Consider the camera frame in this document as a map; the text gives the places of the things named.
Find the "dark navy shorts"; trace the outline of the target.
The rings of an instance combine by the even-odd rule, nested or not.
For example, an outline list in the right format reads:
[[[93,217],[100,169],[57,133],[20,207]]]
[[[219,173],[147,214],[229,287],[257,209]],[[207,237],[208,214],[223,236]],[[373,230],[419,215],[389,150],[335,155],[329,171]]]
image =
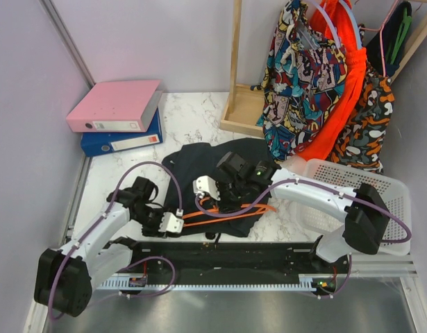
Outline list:
[[[205,142],[187,144],[162,160],[162,165],[174,174],[181,187],[185,214],[198,211],[194,203],[195,195],[192,186],[194,180],[200,176],[210,176],[220,182],[227,180],[227,176],[217,170],[217,163],[230,151],[237,153],[252,164],[257,164],[260,161],[272,161],[266,142],[255,138],[235,139],[217,146]],[[260,217],[261,215],[250,214],[240,219],[183,228],[180,234],[175,234],[172,237],[222,233],[232,237],[244,238],[249,235],[251,228]]]

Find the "orange hanger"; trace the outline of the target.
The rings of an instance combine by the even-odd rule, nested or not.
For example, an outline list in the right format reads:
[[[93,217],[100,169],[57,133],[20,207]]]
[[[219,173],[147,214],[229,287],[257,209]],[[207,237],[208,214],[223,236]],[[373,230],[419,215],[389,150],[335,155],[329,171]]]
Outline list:
[[[219,205],[209,196],[200,199],[198,204],[200,204],[201,210],[183,215],[184,228],[229,222],[247,217],[262,216],[268,212],[277,212],[277,209],[272,205],[258,203],[251,206],[249,203],[245,203],[237,212],[220,213]]]

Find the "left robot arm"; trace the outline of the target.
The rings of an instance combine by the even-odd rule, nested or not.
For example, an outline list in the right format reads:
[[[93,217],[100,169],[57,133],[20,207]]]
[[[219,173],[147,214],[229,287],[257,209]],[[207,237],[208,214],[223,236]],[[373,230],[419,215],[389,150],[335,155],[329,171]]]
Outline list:
[[[87,307],[93,291],[116,272],[138,272],[143,256],[133,240],[111,241],[128,222],[136,221],[158,236],[183,229],[183,209],[152,208],[157,186],[137,177],[132,186],[116,188],[93,220],[59,249],[46,249],[39,258],[34,301],[77,317]]]

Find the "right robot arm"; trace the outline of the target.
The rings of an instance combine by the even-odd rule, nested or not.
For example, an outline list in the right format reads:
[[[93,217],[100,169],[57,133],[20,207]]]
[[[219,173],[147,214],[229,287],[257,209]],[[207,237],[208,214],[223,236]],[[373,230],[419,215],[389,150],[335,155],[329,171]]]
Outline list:
[[[337,219],[341,226],[318,238],[309,255],[310,268],[325,273],[334,262],[354,251],[378,253],[390,222],[390,212],[378,191],[368,184],[357,189],[331,187],[321,181],[294,174],[273,162],[256,164],[228,152],[217,164],[226,180],[217,184],[219,204],[234,210],[247,200],[266,195],[311,207]]]

